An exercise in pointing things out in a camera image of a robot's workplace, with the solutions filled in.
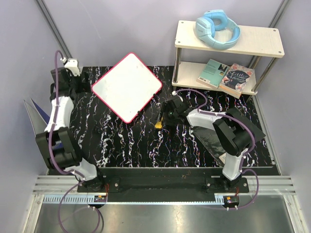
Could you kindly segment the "yellow black whiteboard eraser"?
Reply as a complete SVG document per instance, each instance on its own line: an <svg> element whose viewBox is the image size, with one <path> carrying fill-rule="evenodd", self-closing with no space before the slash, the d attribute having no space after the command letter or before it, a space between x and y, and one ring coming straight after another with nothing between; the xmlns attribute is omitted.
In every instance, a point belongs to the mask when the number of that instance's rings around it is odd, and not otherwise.
<svg viewBox="0 0 311 233"><path fill-rule="evenodd" d="M159 116L158 118L157 118L157 120L156 120L156 124L155 124L155 128L157 129L157 130L160 130L160 129L162 129L162 120L163 120L163 117L162 116Z"/></svg>

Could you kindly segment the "pink framed whiteboard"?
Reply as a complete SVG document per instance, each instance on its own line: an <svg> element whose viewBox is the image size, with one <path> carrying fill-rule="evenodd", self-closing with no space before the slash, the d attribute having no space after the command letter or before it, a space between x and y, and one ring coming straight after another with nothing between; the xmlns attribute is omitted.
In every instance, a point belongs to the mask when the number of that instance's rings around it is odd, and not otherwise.
<svg viewBox="0 0 311 233"><path fill-rule="evenodd" d="M130 123L162 88L162 82L129 53L92 85L92 92L124 123Z"/></svg>

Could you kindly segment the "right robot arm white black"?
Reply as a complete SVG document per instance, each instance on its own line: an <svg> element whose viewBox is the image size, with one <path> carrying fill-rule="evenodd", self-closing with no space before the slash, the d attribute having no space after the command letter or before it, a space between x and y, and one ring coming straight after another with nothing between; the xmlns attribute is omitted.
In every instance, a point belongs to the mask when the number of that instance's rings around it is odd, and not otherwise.
<svg viewBox="0 0 311 233"><path fill-rule="evenodd" d="M229 112L215 113L189 107L181 97L173 96L161 104L156 128L178 124L202 127L216 133L225 151L225 164L215 188L228 193L234 191L241 179L245 154L255 144L254 134L246 123Z"/></svg>

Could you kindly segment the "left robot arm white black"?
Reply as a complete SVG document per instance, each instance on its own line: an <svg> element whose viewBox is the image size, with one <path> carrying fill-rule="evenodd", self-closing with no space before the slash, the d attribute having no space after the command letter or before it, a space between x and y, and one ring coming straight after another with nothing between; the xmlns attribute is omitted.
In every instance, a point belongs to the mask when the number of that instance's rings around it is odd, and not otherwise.
<svg viewBox="0 0 311 233"><path fill-rule="evenodd" d="M89 75L81 71L74 76L68 68L52 70L50 101L52 111L43 132L35 136L46 166L62 175L74 175L87 191L104 190L102 173L85 159L85 154L70 130L70 116L77 94L89 93Z"/></svg>

